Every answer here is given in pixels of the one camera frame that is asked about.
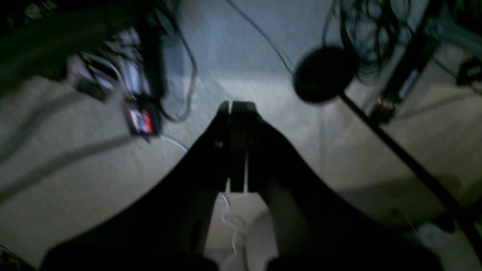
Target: sticker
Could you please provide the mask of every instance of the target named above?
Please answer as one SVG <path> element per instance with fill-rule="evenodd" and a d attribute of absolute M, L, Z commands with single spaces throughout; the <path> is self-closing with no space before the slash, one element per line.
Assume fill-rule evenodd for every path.
<path fill-rule="evenodd" d="M 138 133 L 152 134 L 152 121 L 149 113 L 145 110 L 142 113 L 138 110 L 129 110 L 132 123 Z"/>

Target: white cable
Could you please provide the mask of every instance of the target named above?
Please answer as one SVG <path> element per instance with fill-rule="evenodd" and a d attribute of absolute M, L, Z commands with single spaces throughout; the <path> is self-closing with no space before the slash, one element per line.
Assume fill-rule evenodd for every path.
<path fill-rule="evenodd" d="M 87 58 L 87 59 L 90 59 L 90 60 L 93 60 L 93 61 L 96 61 L 106 67 L 109 67 L 111 68 L 111 70 L 113 70 L 117 76 L 117 78 L 120 80 L 120 82 L 126 86 L 125 84 L 125 78 L 122 76 L 121 72 L 119 71 L 119 69 L 112 63 L 110 62 L 109 60 L 105 59 L 105 58 L 102 58 L 100 56 L 97 56 L 97 55 L 94 55 L 94 54 L 89 54 L 89 53 L 85 53 L 85 52 L 82 52 L 82 56 Z"/>
<path fill-rule="evenodd" d="M 171 142 L 173 143 L 174 145 L 180 147 L 184 152 L 187 152 L 187 147 L 184 146 L 184 144 L 182 144 L 181 142 L 179 142 L 179 140 L 175 139 L 174 137 L 170 136 L 170 135 L 166 135 L 166 134 L 161 134 L 161 139 L 162 140 L 165 140 L 165 141 L 168 141 L 168 142 Z"/>
<path fill-rule="evenodd" d="M 242 194 L 239 194 L 239 195 L 233 195 L 233 196 L 226 196 L 229 200 L 229 203 L 232 201 L 232 200 L 236 200 L 236 199 L 239 199 L 239 198 L 243 198 L 245 196 L 248 196 L 250 193 L 242 193 Z M 221 195 L 221 197 L 217 197 L 216 198 L 217 201 L 224 201 L 224 198 L 223 196 Z"/>
<path fill-rule="evenodd" d="M 412 235 L 413 237 L 419 241 L 420 241 L 420 236 L 418 236 L 418 231 L 415 229 L 414 225 L 412 224 L 412 222 L 410 221 L 408 215 L 403 211 L 403 209 L 399 206 L 398 209 L 400 210 L 400 212 L 402 213 L 402 216 L 405 218 L 405 220 L 408 222 L 408 225 L 410 225 L 410 228 L 412 229 Z"/>
<path fill-rule="evenodd" d="M 226 202 L 226 209 L 221 212 L 221 219 L 224 224 L 233 228 L 233 235 L 231 237 L 231 244 L 233 246 L 233 253 L 231 253 L 221 264 L 221 271 L 225 271 L 227 267 L 236 260 L 238 252 L 236 251 L 236 240 L 238 236 L 244 236 L 244 230 L 246 228 L 246 222 L 236 214 L 230 214 L 231 202 L 225 193 L 222 194 L 224 201 Z"/>

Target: black pole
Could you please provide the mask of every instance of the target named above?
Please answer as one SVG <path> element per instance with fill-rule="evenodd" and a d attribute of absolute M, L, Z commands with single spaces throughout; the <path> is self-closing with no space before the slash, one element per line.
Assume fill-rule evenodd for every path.
<path fill-rule="evenodd" d="M 460 207 L 453 196 L 443 187 L 436 178 L 434 178 L 419 162 L 412 158 L 404 151 L 390 136 L 388 136 L 381 128 L 370 120 L 365 113 L 353 103 L 344 93 L 339 95 L 350 109 L 358 115 L 358 117 L 389 147 L 410 170 L 435 194 L 440 202 L 445 206 L 447 211 L 455 218 L 465 236 L 469 240 L 472 248 L 482 265 L 482 238 L 474 226 L 474 222 L 465 215 L 464 210 Z"/>

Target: black plastic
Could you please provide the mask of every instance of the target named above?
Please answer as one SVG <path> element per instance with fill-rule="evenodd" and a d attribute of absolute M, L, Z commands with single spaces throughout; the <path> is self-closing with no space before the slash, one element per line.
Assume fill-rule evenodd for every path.
<path fill-rule="evenodd" d="M 295 92 L 309 103 L 330 100 L 344 92 L 356 69 L 356 60 L 344 49 L 317 49 L 306 56 L 296 69 L 293 78 Z"/>
<path fill-rule="evenodd" d="M 482 81 L 482 61 L 474 57 L 460 65 L 457 85 L 471 85 L 476 81 Z"/>
<path fill-rule="evenodd" d="M 431 252 L 345 202 L 251 103 L 244 105 L 250 186 L 272 213 L 280 254 L 269 270 L 296 263 L 329 270 L 340 261 L 342 268 L 441 270 Z M 161 263 L 166 270 L 214 270 L 201 256 L 217 194 L 233 174 L 229 139 L 236 129 L 231 121 L 225 102 L 166 178 L 117 216 L 51 250 L 42 270 L 153 270 Z"/>

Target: round black object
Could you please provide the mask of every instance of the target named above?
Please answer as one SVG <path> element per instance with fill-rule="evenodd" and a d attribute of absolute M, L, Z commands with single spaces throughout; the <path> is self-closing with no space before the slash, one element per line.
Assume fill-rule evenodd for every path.
<path fill-rule="evenodd" d="M 320 103 L 343 93 L 356 74 L 355 59 L 344 49 L 325 47 L 310 53 L 296 69 L 296 95 L 309 103 Z"/>

